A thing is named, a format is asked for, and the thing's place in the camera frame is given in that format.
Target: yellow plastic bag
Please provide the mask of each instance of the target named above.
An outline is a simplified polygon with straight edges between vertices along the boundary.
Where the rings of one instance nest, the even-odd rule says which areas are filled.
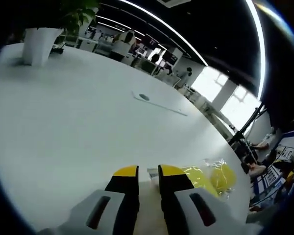
[[[204,188],[215,197],[219,196],[209,179],[204,176],[203,172],[198,167],[184,167],[182,170],[185,172],[195,188]]]
[[[236,174],[226,163],[214,166],[210,181],[218,193],[224,192],[236,184]]]

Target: yellow object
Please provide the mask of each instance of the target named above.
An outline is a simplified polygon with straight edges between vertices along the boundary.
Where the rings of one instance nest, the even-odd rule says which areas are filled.
[[[287,181],[292,180],[292,179],[293,179],[293,176],[294,176],[294,172],[291,171],[291,172],[289,173],[288,177],[286,178],[286,180],[287,180]]]
[[[182,170],[185,172],[195,188],[204,188],[215,197],[218,197],[217,191],[214,189],[209,179],[204,176],[198,167],[185,167],[182,168]]]
[[[236,184],[236,175],[227,164],[221,164],[212,171],[210,181],[217,192],[224,192]]]
[[[127,176],[127,177],[135,177],[136,176],[136,165],[130,165],[120,170],[116,171],[113,176]]]
[[[184,175],[184,171],[172,165],[160,165],[163,176]]]

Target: cable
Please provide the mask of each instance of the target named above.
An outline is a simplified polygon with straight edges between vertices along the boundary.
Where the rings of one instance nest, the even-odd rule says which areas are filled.
[[[265,201],[266,199],[268,199],[269,197],[271,197],[273,194],[275,194],[276,192],[278,192],[278,191],[279,191],[281,188],[283,188],[283,187],[284,187],[284,184],[283,184],[280,188],[278,188],[276,191],[274,191],[272,194],[270,194],[269,196],[265,197],[265,198],[262,199],[261,201],[256,202],[256,203],[253,204],[251,207],[254,207],[254,206],[258,205],[259,203]]]

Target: computer monitor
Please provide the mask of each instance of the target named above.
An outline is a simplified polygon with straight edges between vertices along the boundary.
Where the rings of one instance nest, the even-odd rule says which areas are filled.
[[[158,66],[155,63],[146,58],[141,58],[140,62],[135,66],[135,68],[142,70],[150,75],[154,73],[157,67]]]
[[[169,51],[166,51],[166,53],[164,53],[164,55],[162,56],[162,59],[171,65],[175,65],[177,61],[177,57]]]
[[[142,38],[142,44],[144,44],[146,47],[148,47],[151,50],[155,50],[156,47],[158,47],[158,43],[153,40],[151,37],[149,37],[148,35],[145,35]]]
[[[141,69],[146,71],[149,74],[152,74],[153,71],[156,69],[157,65],[149,60],[145,60],[141,63]]]

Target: green leaves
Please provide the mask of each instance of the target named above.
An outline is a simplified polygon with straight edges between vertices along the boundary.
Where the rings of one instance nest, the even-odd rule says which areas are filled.
[[[98,0],[83,0],[85,2],[85,6],[88,8],[99,7],[100,2]]]
[[[88,15],[88,16],[90,16],[93,19],[96,17],[96,13],[92,9],[89,9],[89,8],[88,9],[85,9],[83,11],[83,13],[86,14],[86,15]]]
[[[26,27],[63,28],[78,31],[83,23],[95,19],[93,9],[99,7],[100,0],[35,0],[31,11],[22,18]]]

